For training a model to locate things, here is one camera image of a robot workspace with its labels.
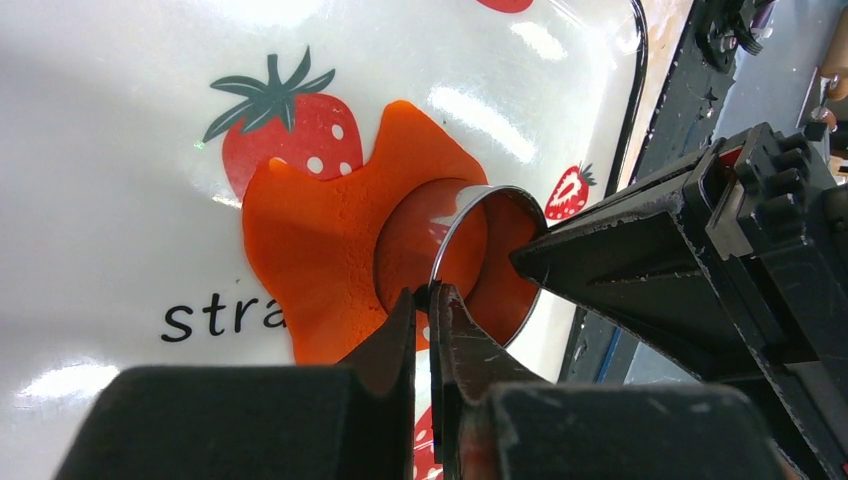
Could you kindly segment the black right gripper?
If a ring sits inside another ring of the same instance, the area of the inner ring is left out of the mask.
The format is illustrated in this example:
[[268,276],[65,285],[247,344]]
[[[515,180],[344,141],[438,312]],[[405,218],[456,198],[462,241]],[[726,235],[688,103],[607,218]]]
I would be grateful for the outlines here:
[[744,391],[805,478],[846,477],[847,192],[803,136],[762,123],[720,139],[510,259],[696,378]]

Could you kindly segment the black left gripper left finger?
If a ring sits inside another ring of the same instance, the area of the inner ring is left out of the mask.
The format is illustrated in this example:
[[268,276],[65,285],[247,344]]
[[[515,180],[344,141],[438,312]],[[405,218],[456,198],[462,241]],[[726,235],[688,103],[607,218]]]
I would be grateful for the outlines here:
[[102,391],[60,479],[408,479],[414,296],[330,366],[146,366]]

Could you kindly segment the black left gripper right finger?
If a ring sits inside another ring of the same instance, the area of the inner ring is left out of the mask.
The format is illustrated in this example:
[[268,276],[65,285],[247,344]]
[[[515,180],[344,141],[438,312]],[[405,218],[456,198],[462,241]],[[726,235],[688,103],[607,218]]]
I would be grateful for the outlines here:
[[788,479],[766,422],[721,385],[554,384],[429,294],[435,460],[448,479]]

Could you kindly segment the orange dough disc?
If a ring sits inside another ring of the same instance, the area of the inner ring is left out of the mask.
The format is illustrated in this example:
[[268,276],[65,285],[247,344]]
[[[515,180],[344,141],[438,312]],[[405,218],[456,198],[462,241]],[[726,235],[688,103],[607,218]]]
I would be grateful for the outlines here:
[[485,184],[480,163],[407,101],[388,104],[368,163],[319,181],[277,160],[260,164],[241,218],[246,258],[280,305],[298,364],[334,364],[387,317],[374,249],[395,207],[434,180]]

